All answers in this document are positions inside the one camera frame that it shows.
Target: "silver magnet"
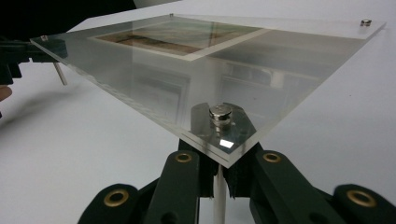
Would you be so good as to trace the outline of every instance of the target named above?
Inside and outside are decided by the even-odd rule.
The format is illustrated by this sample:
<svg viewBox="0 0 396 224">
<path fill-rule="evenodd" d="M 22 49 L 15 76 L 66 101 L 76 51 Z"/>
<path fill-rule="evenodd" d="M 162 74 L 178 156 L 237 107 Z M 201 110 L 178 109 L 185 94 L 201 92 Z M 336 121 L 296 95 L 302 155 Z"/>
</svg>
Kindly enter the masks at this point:
<svg viewBox="0 0 396 224">
<path fill-rule="evenodd" d="M 228 105 L 215 105 L 209 108 L 209 115 L 212 122 L 219 128 L 227 127 L 231 123 L 233 111 Z"/>
</svg>

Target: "black mount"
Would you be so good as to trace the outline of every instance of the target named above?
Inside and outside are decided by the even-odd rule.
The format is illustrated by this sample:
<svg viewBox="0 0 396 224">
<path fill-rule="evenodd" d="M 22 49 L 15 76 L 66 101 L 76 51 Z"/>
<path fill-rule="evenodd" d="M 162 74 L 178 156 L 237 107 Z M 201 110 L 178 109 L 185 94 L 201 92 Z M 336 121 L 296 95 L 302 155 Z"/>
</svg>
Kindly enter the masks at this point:
<svg viewBox="0 0 396 224">
<path fill-rule="evenodd" d="M 180 140 L 161 177 L 140 190 L 124 184 L 103 189 L 78 224 L 198 223 L 199 199 L 213 197 L 217 167 Z M 250 198 L 258 224 L 396 223 L 396 207 L 372 190 L 342 185 L 329 195 L 311 186 L 286 156 L 260 144 L 223 173 L 231 197 Z"/>
<path fill-rule="evenodd" d="M 62 40 L 51 40 L 47 47 L 61 52 L 62 57 L 67 56 L 65 44 Z M 18 40 L 0 41 L 0 85 L 13 84 L 13 78 L 22 77 L 20 63 L 57 63 L 47 53 L 30 42 Z"/>
</svg>

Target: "white surface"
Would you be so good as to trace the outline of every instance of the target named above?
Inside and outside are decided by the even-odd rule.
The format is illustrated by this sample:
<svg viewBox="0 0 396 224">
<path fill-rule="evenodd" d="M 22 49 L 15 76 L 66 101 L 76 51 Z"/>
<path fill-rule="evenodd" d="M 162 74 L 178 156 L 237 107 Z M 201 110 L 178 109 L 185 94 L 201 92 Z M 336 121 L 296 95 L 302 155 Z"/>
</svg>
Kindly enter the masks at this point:
<svg viewBox="0 0 396 224">
<path fill-rule="evenodd" d="M 396 2 L 184 0 L 84 21 L 76 29 L 168 13 L 386 21 L 387 26 L 285 118 L 265 148 L 284 153 L 317 188 L 354 183 L 396 204 Z M 103 188 L 157 178 L 177 138 L 62 66 L 23 63 L 0 103 L 0 223 L 77 223 Z M 212 222 L 202 200 L 200 223 Z M 229 200 L 226 223 L 254 223 Z"/>
</svg>

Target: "screw head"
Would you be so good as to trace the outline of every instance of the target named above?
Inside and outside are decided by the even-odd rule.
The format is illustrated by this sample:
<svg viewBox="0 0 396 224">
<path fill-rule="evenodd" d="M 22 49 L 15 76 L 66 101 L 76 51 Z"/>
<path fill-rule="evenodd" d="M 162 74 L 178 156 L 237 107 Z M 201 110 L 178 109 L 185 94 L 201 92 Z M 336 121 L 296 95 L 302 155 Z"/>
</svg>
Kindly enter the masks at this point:
<svg viewBox="0 0 396 224">
<path fill-rule="evenodd" d="M 371 20 L 362 20 L 361 21 L 361 26 L 370 26 L 371 25 Z"/>
</svg>

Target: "metal rod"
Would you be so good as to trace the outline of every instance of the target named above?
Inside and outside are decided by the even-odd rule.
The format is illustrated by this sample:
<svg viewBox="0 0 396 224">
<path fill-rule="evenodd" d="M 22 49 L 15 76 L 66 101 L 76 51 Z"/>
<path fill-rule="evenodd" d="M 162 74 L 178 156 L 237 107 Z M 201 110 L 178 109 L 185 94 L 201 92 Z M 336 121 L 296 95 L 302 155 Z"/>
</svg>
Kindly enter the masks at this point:
<svg viewBox="0 0 396 224">
<path fill-rule="evenodd" d="M 62 84 L 64 84 L 64 86 L 66 86 L 67 81 L 66 81 L 66 78 L 64 77 L 64 72 L 62 72 L 61 66 L 59 66 L 58 63 L 54 63 L 53 65 L 55 66 L 56 72 L 58 73 L 59 78 L 62 81 Z"/>
<path fill-rule="evenodd" d="M 225 196 L 226 196 L 226 182 L 222 172 L 222 166 L 219 164 L 218 174 L 215 176 L 214 182 L 214 224 L 225 223 Z"/>
</svg>

